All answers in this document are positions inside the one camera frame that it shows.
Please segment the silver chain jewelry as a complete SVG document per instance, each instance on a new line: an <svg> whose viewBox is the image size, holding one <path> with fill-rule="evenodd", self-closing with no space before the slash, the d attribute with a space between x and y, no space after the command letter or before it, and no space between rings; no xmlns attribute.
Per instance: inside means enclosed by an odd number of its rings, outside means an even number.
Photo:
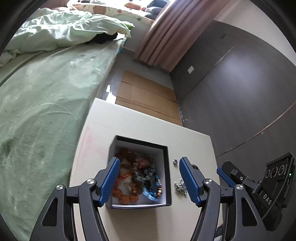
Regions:
<svg viewBox="0 0 296 241"><path fill-rule="evenodd" d="M174 183L174 188L177 192L179 192L180 194L182 194L183 196L187 195L187 188L185 186L185 182L183 180L183 178L181 178L179 180L179 182L175 182Z"/></svg>

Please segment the black jewelry box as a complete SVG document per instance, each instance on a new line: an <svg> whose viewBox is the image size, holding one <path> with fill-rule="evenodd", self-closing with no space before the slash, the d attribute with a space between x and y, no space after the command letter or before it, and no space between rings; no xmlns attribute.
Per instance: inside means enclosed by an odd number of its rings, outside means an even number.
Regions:
<svg viewBox="0 0 296 241"><path fill-rule="evenodd" d="M115 136L108 157L120 161L120 171L107 202L109 208L144 209L171 205L168 147Z"/></svg>

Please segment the white foam table board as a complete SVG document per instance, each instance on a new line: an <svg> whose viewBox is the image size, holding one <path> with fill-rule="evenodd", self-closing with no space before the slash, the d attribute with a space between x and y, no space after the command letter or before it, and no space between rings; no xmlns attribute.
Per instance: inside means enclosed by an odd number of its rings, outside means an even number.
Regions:
<svg viewBox="0 0 296 241"><path fill-rule="evenodd" d="M77 186L104 169L119 148L151 155L164 185L161 207L99 209L110 240L190 240L200 208L174 188L181 176L174 160L187 157L203 175L218 181L209 136L150 115L95 99L75 153L70 185Z"/></svg>

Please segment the black garment on bed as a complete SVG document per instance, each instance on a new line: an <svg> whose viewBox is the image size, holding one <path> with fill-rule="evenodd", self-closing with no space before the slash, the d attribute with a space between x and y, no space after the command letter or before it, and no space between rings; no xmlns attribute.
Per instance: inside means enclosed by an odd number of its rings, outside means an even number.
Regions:
<svg viewBox="0 0 296 241"><path fill-rule="evenodd" d="M118 33L115 33L113 35L109 35L106 33L97 34L93 39L89 40L85 44L90 44L90 43L104 44L107 41L115 40L117 37L118 37Z"/></svg>

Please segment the patterned pillow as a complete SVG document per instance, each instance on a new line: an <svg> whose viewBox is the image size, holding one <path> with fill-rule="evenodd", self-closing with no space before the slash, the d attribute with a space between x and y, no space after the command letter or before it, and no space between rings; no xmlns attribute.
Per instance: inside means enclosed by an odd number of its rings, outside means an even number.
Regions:
<svg viewBox="0 0 296 241"><path fill-rule="evenodd" d="M150 19L145 16L145 12L136 9L128 9L125 6L119 9L113 8L111 6L87 3L73 4L73 6L80 11L88 11L92 14L101 14L113 18L118 18L119 16L128 16L146 25L151 25L154 22L153 19Z"/></svg>

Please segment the flattened cardboard sheets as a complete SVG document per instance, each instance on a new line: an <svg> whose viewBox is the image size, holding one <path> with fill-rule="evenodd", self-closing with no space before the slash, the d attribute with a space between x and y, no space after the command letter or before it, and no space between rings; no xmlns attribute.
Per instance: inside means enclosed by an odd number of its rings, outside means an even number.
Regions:
<svg viewBox="0 0 296 241"><path fill-rule="evenodd" d="M127 70L123 73L115 103L183 125L174 90Z"/></svg>

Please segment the white wall switch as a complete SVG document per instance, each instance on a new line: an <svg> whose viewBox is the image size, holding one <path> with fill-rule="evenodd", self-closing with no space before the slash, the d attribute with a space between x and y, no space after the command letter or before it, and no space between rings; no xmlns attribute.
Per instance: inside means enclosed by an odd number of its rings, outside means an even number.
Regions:
<svg viewBox="0 0 296 241"><path fill-rule="evenodd" d="M193 66L190 66L189 69L187 70L187 72L189 74L191 74L193 71L194 71L194 67Z"/></svg>

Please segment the green bed sheet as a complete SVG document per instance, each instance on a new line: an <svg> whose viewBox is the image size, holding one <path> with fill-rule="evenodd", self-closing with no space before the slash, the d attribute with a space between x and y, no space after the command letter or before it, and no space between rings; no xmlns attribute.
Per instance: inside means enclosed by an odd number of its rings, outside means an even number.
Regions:
<svg viewBox="0 0 296 241"><path fill-rule="evenodd" d="M29 240L53 188L68 185L77 143L124 40L20 54L1 68L1 216Z"/></svg>

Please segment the pink curtain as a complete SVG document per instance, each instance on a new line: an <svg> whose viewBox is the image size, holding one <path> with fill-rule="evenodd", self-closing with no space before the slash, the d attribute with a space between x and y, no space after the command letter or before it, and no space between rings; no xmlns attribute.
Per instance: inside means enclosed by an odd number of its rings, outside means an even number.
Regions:
<svg viewBox="0 0 296 241"><path fill-rule="evenodd" d="M170 1L138 45L135 58L171 72L228 3L226 0Z"/></svg>

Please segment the light green duvet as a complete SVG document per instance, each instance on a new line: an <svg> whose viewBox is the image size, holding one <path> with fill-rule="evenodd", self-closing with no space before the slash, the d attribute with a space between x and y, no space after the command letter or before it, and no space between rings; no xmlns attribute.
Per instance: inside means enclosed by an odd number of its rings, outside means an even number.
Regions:
<svg viewBox="0 0 296 241"><path fill-rule="evenodd" d="M53 51L86 43L98 34L131 37L134 24L88 11L36 10L16 31L3 53L1 67L18 54Z"/></svg>

